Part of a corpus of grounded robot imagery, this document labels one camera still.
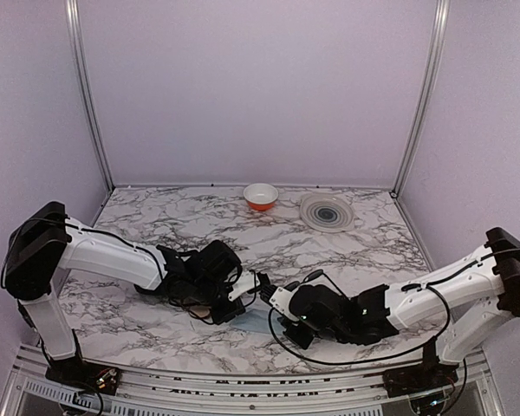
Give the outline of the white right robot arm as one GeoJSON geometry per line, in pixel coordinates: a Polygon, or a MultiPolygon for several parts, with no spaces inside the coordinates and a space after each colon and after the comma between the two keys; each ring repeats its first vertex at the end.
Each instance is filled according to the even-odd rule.
{"type": "Polygon", "coordinates": [[[408,282],[380,284],[348,297],[323,284],[277,288],[268,304],[289,322],[301,348],[328,333],[335,341],[372,345],[436,314],[445,324],[428,344],[412,380],[429,388],[506,322],[520,317],[520,241],[500,227],[458,261],[408,282]]]}

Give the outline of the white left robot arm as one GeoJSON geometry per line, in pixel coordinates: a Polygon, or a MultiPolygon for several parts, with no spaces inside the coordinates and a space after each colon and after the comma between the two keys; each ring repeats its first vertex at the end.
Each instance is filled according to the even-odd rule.
{"type": "Polygon", "coordinates": [[[140,293],[164,297],[186,311],[207,308],[215,325],[241,315],[242,295],[260,286],[257,275],[245,271],[219,240],[187,252],[137,245],[68,216],[60,202],[46,204],[10,235],[0,285],[40,335],[50,366],[75,386],[86,385],[93,373],[53,289],[57,270],[131,283],[140,293]]]}

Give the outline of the brown fabric case red stripe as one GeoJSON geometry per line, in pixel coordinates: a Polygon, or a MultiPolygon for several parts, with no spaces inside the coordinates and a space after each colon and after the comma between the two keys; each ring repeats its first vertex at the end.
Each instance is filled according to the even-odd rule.
{"type": "Polygon", "coordinates": [[[209,319],[211,317],[211,308],[205,305],[190,306],[186,310],[195,319],[209,319]]]}

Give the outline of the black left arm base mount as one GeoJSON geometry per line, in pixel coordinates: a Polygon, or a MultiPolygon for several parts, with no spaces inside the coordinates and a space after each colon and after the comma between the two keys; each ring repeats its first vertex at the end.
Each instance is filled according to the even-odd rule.
{"type": "Polygon", "coordinates": [[[121,376],[119,368],[85,361],[78,345],[75,345],[75,354],[63,360],[53,359],[45,346],[42,352],[49,364],[45,374],[48,380],[91,392],[116,394],[121,376]]]}

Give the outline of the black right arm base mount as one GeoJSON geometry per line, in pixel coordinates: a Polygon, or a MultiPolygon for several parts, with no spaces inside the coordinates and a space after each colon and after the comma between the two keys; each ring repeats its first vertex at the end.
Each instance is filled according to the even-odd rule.
{"type": "Polygon", "coordinates": [[[422,393],[458,381],[458,364],[443,364],[437,355],[437,337],[423,347],[422,362],[407,367],[386,370],[383,385],[389,398],[422,393]]]}

